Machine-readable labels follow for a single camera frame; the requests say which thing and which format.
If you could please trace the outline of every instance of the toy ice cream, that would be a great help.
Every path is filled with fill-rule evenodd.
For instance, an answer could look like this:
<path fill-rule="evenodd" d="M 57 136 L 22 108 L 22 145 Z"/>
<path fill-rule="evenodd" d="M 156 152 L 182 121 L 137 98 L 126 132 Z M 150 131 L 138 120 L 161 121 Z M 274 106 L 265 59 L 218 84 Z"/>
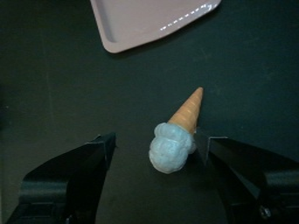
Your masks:
<path fill-rule="evenodd" d="M 202 88 L 198 87 L 172 115 L 168 123 L 160 123 L 154 127 L 154 138 L 149 146 L 149 160 L 158 172 L 178 171 L 188 154 L 193 153 L 196 149 L 192 135 L 200 113 L 201 95 Z"/>

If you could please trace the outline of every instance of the table surface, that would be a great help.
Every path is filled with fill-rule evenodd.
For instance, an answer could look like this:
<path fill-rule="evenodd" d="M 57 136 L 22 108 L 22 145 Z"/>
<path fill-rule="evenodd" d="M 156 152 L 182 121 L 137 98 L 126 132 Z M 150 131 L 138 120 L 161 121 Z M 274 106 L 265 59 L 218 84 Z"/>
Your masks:
<path fill-rule="evenodd" d="M 23 174 L 116 132 L 97 223 L 225 223 L 200 161 L 157 172 L 148 146 L 196 87 L 198 125 L 299 161 L 299 2 L 221 2 L 174 34 L 108 53 L 88 0 L 0 2 L 1 219 Z"/>

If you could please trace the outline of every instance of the waffle cone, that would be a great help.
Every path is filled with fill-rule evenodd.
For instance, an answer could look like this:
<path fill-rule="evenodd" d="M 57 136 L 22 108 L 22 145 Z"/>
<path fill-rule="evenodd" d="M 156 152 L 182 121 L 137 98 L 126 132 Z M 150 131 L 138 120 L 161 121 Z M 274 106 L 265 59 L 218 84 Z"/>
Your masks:
<path fill-rule="evenodd" d="M 201 95 L 202 88 L 198 87 L 168 121 L 168 123 L 173 123 L 184 128 L 190 134 L 193 134 L 196 129 L 201 107 Z"/>

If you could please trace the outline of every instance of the ice cream cone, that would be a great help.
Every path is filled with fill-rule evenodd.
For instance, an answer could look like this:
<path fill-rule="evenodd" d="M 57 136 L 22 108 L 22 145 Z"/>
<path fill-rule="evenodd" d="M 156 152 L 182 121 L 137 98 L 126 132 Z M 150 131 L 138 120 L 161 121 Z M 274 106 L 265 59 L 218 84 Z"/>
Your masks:
<path fill-rule="evenodd" d="M 201 107 L 201 95 L 202 88 L 198 87 L 168 121 L 168 123 L 173 123 L 184 128 L 190 134 L 193 134 L 196 129 Z"/>

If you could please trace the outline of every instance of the white plate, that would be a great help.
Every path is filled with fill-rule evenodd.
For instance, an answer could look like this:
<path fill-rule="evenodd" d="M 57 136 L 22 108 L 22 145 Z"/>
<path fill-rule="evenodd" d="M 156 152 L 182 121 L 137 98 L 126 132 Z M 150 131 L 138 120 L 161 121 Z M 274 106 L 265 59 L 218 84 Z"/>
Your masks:
<path fill-rule="evenodd" d="M 105 49 L 118 53 L 162 38 L 218 3 L 220 0 L 90 0 Z"/>

